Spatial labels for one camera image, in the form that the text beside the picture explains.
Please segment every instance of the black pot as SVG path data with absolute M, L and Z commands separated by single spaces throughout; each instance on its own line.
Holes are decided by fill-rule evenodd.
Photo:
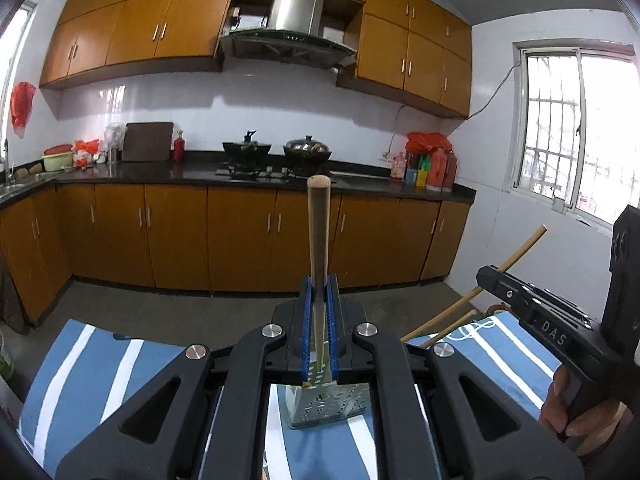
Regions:
M 299 176 L 313 176 L 329 160 L 328 146 L 311 136 L 290 140 L 284 146 L 285 165 L 289 171 Z
M 244 142 L 223 142 L 222 147 L 229 158 L 230 173 L 260 173 L 264 167 L 264 159 L 266 158 L 270 144 L 261 144 L 251 140 L 255 133 L 247 132 L 244 136 Z

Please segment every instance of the wooden rod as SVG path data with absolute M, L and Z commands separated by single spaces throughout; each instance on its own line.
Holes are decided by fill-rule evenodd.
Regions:
M 524 254 L 526 254 L 527 251 L 529 251 L 529 249 L 532 248 L 536 244 L 536 242 L 540 240 L 540 238 L 542 238 L 542 235 L 544 233 L 546 233 L 546 226 L 542 224 L 539 228 L 537 228 L 534 231 L 534 233 L 529 237 L 529 239 L 520 246 L 520 248 L 517 251 L 515 251 L 500 267 L 498 267 L 498 270 L 500 270 L 500 272 L 506 272 L 507 270 L 509 270 L 509 268 L 511 268 L 513 264 L 515 264 L 519 259 L 521 259 L 521 257 L 523 257 Z M 415 330 L 412 330 L 411 332 L 409 332 L 407 335 L 405 335 L 401 339 L 401 341 L 403 342 L 409 341 L 409 339 L 411 339 L 412 337 L 416 337 L 424 334 L 432 326 L 438 324 L 444 318 L 446 318 L 449 314 L 454 312 L 458 307 L 464 305 L 465 303 L 475 298 L 478 294 L 482 292 L 482 290 L 483 289 L 481 286 L 476 286 L 474 290 L 472 290 L 466 296 L 463 296 L 462 298 L 457 300 L 454 304 L 452 304 L 450 307 L 443 310 L 436 317 L 432 317 L 426 323 L 420 325 Z
M 329 213 L 331 179 L 314 175 L 306 181 L 309 206 L 309 253 L 313 286 L 314 338 L 316 363 L 321 370 L 326 339 L 326 274 L 329 260 Z
M 441 339 L 449 335 L 451 332 L 453 332 L 455 329 L 460 328 L 463 325 L 466 325 L 466 322 L 469 319 L 471 319 L 473 316 L 475 316 L 477 313 L 478 311 L 472 308 L 470 312 L 467 312 L 464 316 L 462 316 L 456 322 L 451 323 L 449 326 L 446 327 L 446 329 L 442 330 L 441 332 L 438 332 L 438 334 L 433 336 L 432 338 L 427 339 L 427 341 L 425 341 L 420 345 L 420 348 L 427 348 L 427 346 L 437 343 L 438 341 L 440 341 Z

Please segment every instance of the metal screw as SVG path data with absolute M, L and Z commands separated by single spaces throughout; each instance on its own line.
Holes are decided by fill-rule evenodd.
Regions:
M 262 335 L 265 337 L 278 337 L 282 334 L 282 327 L 273 323 L 269 323 L 262 327 Z
M 438 357 L 449 357 L 453 355 L 454 351 L 455 350 L 453 349 L 453 346 L 451 346 L 449 343 L 445 343 L 444 341 L 437 342 L 435 345 L 433 345 L 433 352 Z
M 185 352 L 189 359 L 202 359 L 207 355 L 207 349 L 202 345 L 191 345 Z
M 358 334 L 363 335 L 364 337 L 369 337 L 378 333 L 378 329 L 373 323 L 360 323 L 356 327 L 356 330 L 358 331 Z

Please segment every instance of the wall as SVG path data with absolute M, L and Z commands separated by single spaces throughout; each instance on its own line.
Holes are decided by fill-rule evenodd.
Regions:
M 335 87 L 335 74 L 277 62 L 227 59 L 222 73 L 169 73 L 100 82 L 62 92 L 58 131 L 68 140 L 100 137 L 111 122 L 173 121 L 188 150 L 222 150 L 255 140 L 282 154 L 287 140 L 313 135 L 332 159 L 381 160 L 396 131 L 438 130 L 441 119 L 382 98 Z M 394 150 L 404 147 L 396 136 Z
M 30 28 L 26 31 L 18 63 L 14 67 L 14 84 L 28 81 L 38 87 L 49 42 L 66 0 L 30 1 L 36 4 L 36 8 Z M 62 95 L 59 92 L 47 90 L 36 92 L 31 119 L 23 139 L 14 134 L 8 115 L 2 114 L 9 139 L 10 163 L 15 163 L 17 166 L 36 160 L 42 156 L 44 149 L 58 143 L 56 116 L 59 113 L 61 99 Z
M 513 43 L 527 40 L 579 38 L 635 43 L 635 35 L 621 12 L 608 10 L 550 10 L 481 23 L 473 28 L 471 111 L 491 97 L 513 64 Z M 450 276 L 452 288 L 465 294 L 476 285 L 479 267 L 501 264 L 542 223 L 549 231 L 512 272 L 528 282 L 549 288 L 600 318 L 609 286 L 610 234 L 580 224 L 548 205 L 509 191 L 510 155 L 517 114 L 516 69 L 489 106 L 463 122 L 444 121 L 460 160 L 460 184 L 478 190 L 460 250 Z M 479 308 L 497 303 L 483 292 Z

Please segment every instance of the gray floor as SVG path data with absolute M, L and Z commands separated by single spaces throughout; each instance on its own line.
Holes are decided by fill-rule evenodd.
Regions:
M 367 317 L 398 337 L 421 325 L 460 298 L 444 283 L 346 294 L 365 305 Z M 283 298 L 174 296 L 75 282 L 36 330 L 2 333 L 14 356 L 10 384 L 24 399 L 38 368 L 69 319 L 161 343 L 211 348 L 235 343 L 248 330 L 267 323 Z M 466 312 L 444 320 L 443 328 Z

